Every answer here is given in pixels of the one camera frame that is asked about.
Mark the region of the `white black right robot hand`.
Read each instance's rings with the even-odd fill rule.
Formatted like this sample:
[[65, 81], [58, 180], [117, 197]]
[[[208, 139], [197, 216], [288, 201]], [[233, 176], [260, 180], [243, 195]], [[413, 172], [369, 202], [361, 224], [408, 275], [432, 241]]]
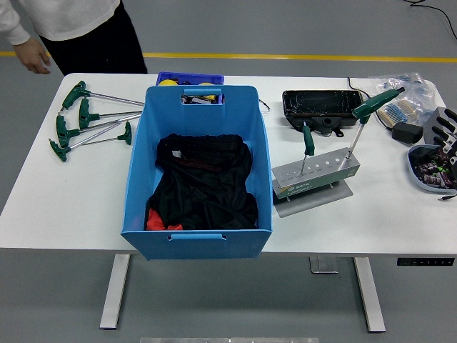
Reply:
[[440, 127], [432, 127], [432, 131], [435, 134], [433, 141], [441, 145], [450, 162], [456, 164], [456, 112], [451, 109], [445, 109], [444, 114], [446, 118], [442, 116], [436, 118], [436, 123]]

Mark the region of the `person's right hand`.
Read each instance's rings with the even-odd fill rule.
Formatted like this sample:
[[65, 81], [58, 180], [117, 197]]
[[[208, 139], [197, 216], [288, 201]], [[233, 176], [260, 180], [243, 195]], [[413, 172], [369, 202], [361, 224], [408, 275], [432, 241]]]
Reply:
[[34, 38], [26, 42], [14, 45], [17, 58], [28, 71], [34, 74], [50, 74], [51, 61], [44, 46]]

